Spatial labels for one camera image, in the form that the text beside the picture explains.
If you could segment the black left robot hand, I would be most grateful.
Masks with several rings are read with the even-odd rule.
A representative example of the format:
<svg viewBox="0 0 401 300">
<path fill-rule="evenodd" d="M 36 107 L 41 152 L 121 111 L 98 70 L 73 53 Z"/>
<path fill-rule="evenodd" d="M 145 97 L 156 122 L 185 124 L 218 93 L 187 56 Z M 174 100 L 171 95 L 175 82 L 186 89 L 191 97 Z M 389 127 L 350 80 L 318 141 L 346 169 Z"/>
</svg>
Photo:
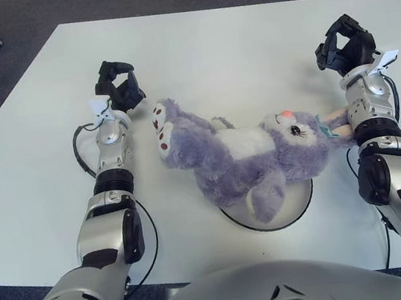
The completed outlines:
<svg viewBox="0 0 401 300">
<path fill-rule="evenodd" d="M 114 80 L 118 75 L 127 74 L 127 78 L 118 87 Z M 95 85 L 95 93 L 111 99 L 111 109 L 127 112 L 133 110 L 146 94 L 140 89 L 130 63 L 103 61 L 99 69 L 99 79 Z"/>
</svg>

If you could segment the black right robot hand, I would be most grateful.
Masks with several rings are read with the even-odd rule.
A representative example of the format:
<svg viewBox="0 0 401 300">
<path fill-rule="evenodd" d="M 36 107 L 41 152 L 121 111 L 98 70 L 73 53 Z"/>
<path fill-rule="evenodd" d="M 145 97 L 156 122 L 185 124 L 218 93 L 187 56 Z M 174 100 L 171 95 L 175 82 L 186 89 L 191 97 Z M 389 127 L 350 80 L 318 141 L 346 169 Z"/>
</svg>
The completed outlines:
<svg viewBox="0 0 401 300">
<path fill-rule="evenodd" d="M 374 62 L 373 35 L 351 16 L 340 16 L 325 35 L 314 53 L 319 70 L 331 69 L 343 78 L 354 68 Z"/>
</svg>

